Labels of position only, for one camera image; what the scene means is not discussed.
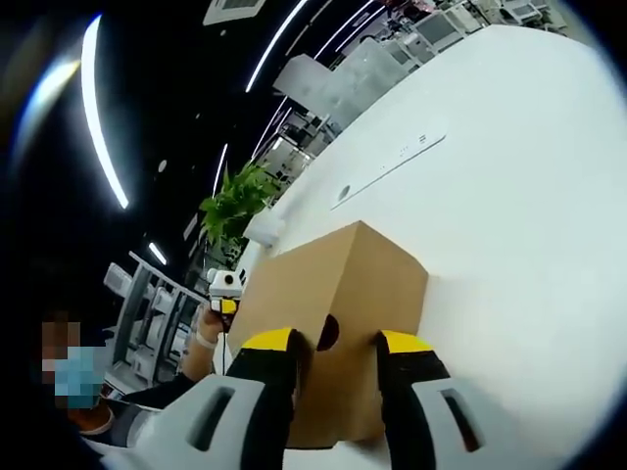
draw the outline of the desk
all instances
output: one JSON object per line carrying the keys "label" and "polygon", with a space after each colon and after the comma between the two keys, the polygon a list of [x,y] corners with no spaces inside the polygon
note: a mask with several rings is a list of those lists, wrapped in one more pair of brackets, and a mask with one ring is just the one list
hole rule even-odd
{"label": "desk", "polygon": [[[447,137],[331,211],[435,118]],[[431,274],[419,335],[484,390],[555,468],[608,411],[627,370],[627,110],[596,53],[494,25],[363,113],[276,204],[272,254],[362,219]],[[351,445],[285,468],[385,468]]]}

